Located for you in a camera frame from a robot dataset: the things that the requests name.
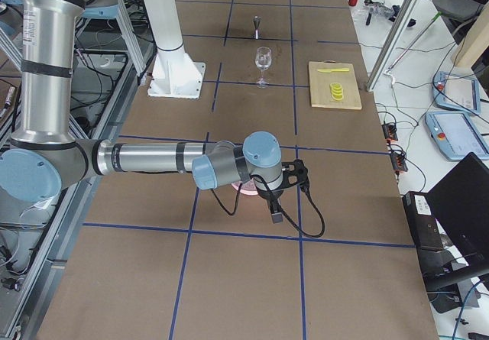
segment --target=robotic arm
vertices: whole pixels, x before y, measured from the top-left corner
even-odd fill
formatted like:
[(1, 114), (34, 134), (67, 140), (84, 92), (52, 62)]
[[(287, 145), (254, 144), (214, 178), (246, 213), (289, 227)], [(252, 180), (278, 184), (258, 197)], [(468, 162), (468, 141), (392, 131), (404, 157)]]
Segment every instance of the robotic arm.
[[(302, 161), (282, 163), (277, 139), (267, 132), (253, 133), (242, 147), (227, 141), (113, 144), (75, 140), (68, 132), (68, 120), (76, 18), (86, 10), (110, 15), (117, 0), (22, 1), (21, 126), (11, 136), (12, 148), (0, 157), (3, 189), (33, 202), (55, 196), (81, 180), (113, 172), (192, 172), (200, 189), (253, 178), (274, 221), (281, 221), (278, 197), (284, 189), (296, 184), (304, 187), (309, 181)], [(180, 26), (173, 27), (180, 34)]]

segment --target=wine glass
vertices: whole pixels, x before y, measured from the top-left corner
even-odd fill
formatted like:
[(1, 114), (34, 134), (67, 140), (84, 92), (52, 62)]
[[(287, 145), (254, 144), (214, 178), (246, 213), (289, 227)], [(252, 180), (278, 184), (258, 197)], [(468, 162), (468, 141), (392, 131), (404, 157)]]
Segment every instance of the wine glass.
[(266, 69), (272, 64), (272, 50), (268, 47), (259, 47), (257, 49), (257, 56), (254, 58), (257, 68), (261, 71), (261, 77), (257, 81), (258, 88), (265, 88), (268, 83), (263, 77)]

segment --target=yellow knife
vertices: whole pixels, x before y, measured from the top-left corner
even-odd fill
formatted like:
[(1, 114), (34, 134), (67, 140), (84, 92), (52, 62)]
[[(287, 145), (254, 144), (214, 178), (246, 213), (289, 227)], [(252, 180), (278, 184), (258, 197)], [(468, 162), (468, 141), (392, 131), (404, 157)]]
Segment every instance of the yellow knife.
[(336, 69), (318, 69), (320, 73), (347, 73), (350, 71), (347, 67), (338, 67)]

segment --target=blue and white device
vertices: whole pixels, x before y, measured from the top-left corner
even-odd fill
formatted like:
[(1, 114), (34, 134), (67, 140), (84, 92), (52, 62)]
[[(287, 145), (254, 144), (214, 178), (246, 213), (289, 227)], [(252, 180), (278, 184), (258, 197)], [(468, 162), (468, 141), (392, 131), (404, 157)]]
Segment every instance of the blue and white device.
[(445, 109), (456, 111), (471, 110), (481, 114), (479, 81), (475, 76), (462, 76), (440, 71), (436, 74), (436, 83), (442, 88), (433, 88), (435, 103)]
[(467, 113), (427, 112), (425, 122), (433, 140), (449, 160), (462, 160), (470, 152), (489, 160), (489, 147)]

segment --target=white post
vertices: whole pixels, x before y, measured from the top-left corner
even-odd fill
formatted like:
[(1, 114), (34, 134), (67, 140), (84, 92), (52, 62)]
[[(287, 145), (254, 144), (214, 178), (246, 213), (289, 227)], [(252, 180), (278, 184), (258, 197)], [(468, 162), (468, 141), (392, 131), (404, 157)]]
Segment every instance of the white post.
[(206, 65), (185, 52), (175, 0), (144, 0), (158, 47), (149, 96), (199, 98)]

